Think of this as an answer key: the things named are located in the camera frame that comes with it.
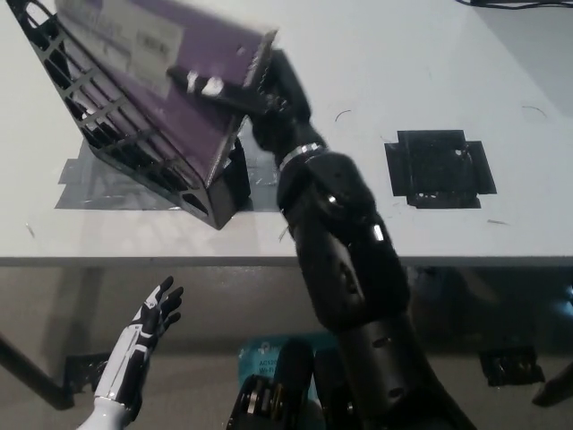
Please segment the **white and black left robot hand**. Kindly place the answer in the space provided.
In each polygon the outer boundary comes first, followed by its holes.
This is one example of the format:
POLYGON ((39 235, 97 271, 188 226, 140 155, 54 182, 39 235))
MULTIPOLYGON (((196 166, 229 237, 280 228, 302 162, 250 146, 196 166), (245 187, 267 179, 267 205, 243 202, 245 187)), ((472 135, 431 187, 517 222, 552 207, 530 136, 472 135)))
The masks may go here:
POLYGON ((97 398, 127 409, 141 403, 151 355, 168 328, 181 318, 184 289, 172 288, 173 284, 171 276, 159 283, 124 327, 99 379, 97 398))

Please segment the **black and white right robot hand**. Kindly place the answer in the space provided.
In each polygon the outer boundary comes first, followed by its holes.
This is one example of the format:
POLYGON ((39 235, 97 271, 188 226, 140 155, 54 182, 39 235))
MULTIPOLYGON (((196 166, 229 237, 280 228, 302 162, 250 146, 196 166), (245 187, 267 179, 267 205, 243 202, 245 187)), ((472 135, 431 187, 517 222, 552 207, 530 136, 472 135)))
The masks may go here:
POLYGON ((306 151, 326 143, 311 125, 312 111, 294 67, 281 49, 270 52, 261 80, 243 87, 217 76, 173 65, 167 76, 189 100, 203 100, 219 110, 247 116, 259 147, 273 155, 278 169, 306 151))

